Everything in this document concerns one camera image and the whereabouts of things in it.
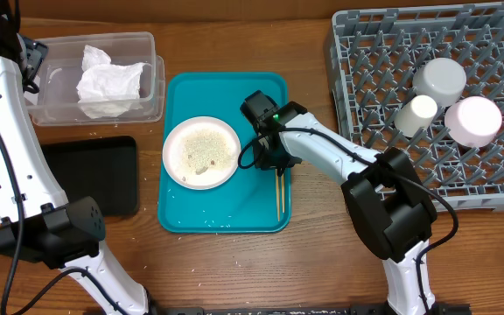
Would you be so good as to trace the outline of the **wooden chopstick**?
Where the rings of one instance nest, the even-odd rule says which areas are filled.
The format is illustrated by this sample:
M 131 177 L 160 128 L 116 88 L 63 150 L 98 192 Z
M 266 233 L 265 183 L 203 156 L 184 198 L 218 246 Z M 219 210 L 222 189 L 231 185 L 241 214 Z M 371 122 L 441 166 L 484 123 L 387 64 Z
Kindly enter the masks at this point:
M 276 217 L 277 221 L 280 221 L 280 186 L 277 171 L 275 171 L 275 189 L 276 189 Z
M 280 176 L 280 202 L 281 202 L 281 213 L 285 213 L 285 186 L 284 186 L 284 173 Z

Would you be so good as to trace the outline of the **large pink plate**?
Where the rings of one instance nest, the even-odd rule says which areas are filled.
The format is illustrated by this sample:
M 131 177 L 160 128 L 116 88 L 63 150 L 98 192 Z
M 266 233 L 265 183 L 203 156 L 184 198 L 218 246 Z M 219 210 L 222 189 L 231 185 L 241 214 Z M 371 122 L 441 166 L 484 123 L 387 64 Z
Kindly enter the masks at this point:
M 226 122 L 197 116 L 178 124 L 164 140 L 163 165 L 179 185 L 208 190 L 235 173 L 240 139 Z

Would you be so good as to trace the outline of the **pale green cup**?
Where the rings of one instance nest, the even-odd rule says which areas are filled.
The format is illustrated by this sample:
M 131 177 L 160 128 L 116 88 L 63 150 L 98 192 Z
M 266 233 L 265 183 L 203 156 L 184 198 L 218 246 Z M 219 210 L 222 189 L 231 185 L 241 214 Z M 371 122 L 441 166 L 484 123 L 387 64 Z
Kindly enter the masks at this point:
M 413 137 L 420 129 L 426 129 L 438 112 L 437 103 L 428 95 L 417 95 L 395 116 L 395 127 L 406 137 Z

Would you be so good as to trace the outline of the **white napkin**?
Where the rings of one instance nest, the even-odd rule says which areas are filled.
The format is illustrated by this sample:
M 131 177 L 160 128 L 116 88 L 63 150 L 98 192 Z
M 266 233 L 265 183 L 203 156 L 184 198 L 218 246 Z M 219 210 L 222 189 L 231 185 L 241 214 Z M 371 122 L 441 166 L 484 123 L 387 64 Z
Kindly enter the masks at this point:
M 146 63 L 114 65 L 103 50 L 85 45 L 81 63 L 83 74 L 76 86 L 80 109 L 91 119 L 118 117 L 141 109 L 140 80 Z

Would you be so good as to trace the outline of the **grey bowl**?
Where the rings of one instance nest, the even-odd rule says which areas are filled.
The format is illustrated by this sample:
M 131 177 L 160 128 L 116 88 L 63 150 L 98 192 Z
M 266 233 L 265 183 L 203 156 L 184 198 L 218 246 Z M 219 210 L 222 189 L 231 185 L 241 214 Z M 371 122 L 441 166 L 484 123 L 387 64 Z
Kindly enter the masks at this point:
M 458 62 L 436 58 L 415 72 L 412 86 L 417 95 L 427 95 L 439 107 L 446 108 L 459 101 L 466 82 L 466 71 Z

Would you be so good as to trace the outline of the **small pink saucer plate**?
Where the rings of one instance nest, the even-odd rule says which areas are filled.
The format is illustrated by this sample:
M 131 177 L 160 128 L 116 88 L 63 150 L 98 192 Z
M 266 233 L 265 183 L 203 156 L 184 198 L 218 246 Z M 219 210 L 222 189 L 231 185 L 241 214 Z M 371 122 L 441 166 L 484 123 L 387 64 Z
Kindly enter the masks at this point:
M 498 106 L 485 97 L 471 96 L 450 106 L 444 116 L 449 136 L 465 147 L 490 144 L 502 124 Z

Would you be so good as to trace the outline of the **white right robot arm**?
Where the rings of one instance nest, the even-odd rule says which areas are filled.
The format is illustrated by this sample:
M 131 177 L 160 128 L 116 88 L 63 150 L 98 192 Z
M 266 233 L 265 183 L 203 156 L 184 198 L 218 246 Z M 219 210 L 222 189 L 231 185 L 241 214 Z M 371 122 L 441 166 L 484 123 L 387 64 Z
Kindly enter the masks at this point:
M 401 150 L 372 150 L 322 125 L 291 101 L 279 107 L 261 91 L 241 105 L 256 136 L 247 143 L 252 166 L 278 177 L 307 161 L 341 188 L 363 244 L 382 259 L 388 282 L 387 314 L 429 314 L 435 303 L 424 249 L 437 218 L 410 159 Z

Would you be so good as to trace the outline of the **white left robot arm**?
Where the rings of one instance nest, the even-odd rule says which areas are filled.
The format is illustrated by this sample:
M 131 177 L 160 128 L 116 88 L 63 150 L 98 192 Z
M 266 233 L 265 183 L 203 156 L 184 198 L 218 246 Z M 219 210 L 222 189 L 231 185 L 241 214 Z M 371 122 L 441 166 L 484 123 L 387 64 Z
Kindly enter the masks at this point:
M 20 261 L 44 263 L 73 278 L 107 314 L 159 314 L 150 293 L 133 280 L 105 242 L 96 201 L 67 198 L 53 176 L 25 105 L 45 45 L 19 33 L 18 4 L 0 1 L 0 255 L 11 257 L 0 304 L 6 313 Z

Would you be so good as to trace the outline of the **grey dishwasher rack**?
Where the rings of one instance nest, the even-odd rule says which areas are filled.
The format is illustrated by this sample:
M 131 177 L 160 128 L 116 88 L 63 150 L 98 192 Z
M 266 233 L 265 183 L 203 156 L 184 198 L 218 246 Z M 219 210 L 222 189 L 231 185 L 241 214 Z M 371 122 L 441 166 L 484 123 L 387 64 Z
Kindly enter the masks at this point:
M 504 210 L 504 2 L 341 10 L 324 50 L 343 137 L 379 151 L 403 150 L 423 183 L 456 209 Z M 396 115 L 415 96 L 413 75 L 437 58 L 464 68 L 464 96 L 499 107 L 500 130 L 486 146 L 452 140 L 443 109 L 413 137 L 395 128 Z

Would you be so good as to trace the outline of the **clear plastic waste bin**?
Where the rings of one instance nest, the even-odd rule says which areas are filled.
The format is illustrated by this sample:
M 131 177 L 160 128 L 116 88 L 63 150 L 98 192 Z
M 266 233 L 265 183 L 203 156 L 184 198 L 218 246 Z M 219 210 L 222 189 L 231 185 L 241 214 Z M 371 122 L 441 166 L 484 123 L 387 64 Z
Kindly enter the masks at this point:
M 37 94 L 26 93 L 26 107 L 38 126 L 82 124 L 151 123 L 163 114 L 165 101 L 165 64 L 156 54 L 155 39 L 146 31 L 103 33 L 58 38 L 42 38 L 49 53 L 35 77 Z M 118 117 L 91 119 L 80 109 L 76 86 L 81 80 L 84 47 L 103 50 L 114 65 L 146 63 L 140 80 L 142 108 Z

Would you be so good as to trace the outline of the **black tray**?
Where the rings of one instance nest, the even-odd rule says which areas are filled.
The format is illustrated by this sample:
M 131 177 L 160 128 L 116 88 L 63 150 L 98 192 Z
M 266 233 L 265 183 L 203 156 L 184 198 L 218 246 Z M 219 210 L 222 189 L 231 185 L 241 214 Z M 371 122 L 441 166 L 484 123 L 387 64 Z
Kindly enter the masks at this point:
M 104 216 L 137 213 L 138 150 L 133 137 L 44 144 L 41 149 L 69 200 L 90 196 Z

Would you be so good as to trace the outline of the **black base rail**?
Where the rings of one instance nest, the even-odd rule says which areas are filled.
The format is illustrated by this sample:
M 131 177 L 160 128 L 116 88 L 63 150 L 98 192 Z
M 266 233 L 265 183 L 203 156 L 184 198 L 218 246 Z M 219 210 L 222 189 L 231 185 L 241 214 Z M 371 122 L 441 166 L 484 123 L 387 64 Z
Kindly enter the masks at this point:
M 233 309 L 233 310 L 204 310 L 194 308 L 159 308 L 150 314 L 159 315 L 392 315 L 395 314 L 387 303 L 355 304 L 350 307 L 324 308 L 294 308 L 294 309 Z M 427 314 L 433 315 L 471 315 L 469 304 L 435 303 Z

